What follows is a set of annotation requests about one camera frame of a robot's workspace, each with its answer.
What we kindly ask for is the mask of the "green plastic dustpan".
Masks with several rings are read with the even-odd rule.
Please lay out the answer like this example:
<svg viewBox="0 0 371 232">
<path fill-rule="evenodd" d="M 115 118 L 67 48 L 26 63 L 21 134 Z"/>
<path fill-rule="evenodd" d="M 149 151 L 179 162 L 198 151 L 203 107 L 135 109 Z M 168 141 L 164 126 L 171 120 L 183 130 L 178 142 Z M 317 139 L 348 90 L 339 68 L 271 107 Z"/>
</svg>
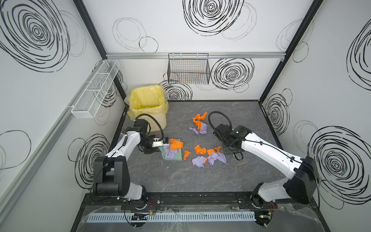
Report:
<svg viewBox="0 0 371 232">
<path fill-rule="evenodd" d="M 165 160 L 182 160 L 181 149 L 184 143 L 181 140 L 164 138 L 161 142 L 162 146 L 159 147 L 159 150 Z"/>
</svg>

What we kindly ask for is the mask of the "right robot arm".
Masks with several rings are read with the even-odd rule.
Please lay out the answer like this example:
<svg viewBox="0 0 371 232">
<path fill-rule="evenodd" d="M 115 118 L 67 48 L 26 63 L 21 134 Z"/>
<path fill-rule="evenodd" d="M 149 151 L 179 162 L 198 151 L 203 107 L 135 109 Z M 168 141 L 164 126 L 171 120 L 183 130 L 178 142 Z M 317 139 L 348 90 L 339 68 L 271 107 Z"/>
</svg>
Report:
<svg viewBox="0 0 371 232">
<path fill-rule="evenodd" d="M 259 183 L 250 195 L 250 201 L 255 208 L 263 208 L 276 200 L 292 199 L 307 205 L 317 190 L 319 179 L 316 161 L 307 156 L 301 158 L 290 154 L 260 138 L 244 126 L 233 128 L 231 121 L 227 125 L 213 126 L 211 116 L 225 116 L 219 111 L 208 114 L 208 122 L 214 136 L 222 143 L 225 152 L 237 156 L 249 152 L 275 167 L 284 178 L 271 183 Z"/>
</svg>

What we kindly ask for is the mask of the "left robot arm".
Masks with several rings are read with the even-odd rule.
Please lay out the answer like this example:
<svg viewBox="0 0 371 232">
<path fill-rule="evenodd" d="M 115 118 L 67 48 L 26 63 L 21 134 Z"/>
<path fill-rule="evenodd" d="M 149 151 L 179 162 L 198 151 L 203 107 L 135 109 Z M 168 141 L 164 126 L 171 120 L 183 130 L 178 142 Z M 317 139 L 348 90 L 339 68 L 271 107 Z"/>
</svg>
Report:
<svg viewBox="0 0 371 232">
<path fill-rule="evenodd" d="M 151 129 L 151 126 L 143 117 L 155 122 L 161 133 L 160 138 L 148 134 L 147 130 Z M 134 125 L 124 130 L 123 137 L 113 150 L 94 160 L 90 194 L 95 196 L 96 201 L 118 197 L 146 203 L 146 188 L 134 184 L 130 179 L 128 159 L 136 147 L 144 154 L 152 154 L 168 144 L 169 139 L 164 136 L 159 122 L 150 114 L 140 114 L 135 118 Z"/>
</svg>

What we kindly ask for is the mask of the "orange paper scrap under right arm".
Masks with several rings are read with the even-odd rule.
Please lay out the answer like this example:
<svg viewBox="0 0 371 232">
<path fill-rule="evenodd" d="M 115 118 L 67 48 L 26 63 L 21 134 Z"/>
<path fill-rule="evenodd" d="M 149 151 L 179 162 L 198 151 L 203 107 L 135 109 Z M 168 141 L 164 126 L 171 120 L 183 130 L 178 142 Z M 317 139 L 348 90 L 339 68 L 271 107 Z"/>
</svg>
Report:
<svg viewBox="0 0 371 232">
<path fill-rule="evenodd" d="M 222 146 L 217 147 L 217 148 L 208 149 L 208 150 L 207 150 L 207 153 L 208 153 L 208 155 L 210 156 L 212 153 L 218 153 L 218 152 L 220 152 L 221 149 L 222 149 Z"/>
</svg>

